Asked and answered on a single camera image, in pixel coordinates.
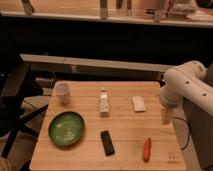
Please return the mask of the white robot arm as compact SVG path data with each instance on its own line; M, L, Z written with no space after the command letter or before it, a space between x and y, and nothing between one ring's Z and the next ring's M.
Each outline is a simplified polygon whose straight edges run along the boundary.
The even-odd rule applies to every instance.
M199 61L171 67L164 81L159 95L162 123L169 124L173 110L182 106L200 166L213 171L213 62L208 68Z

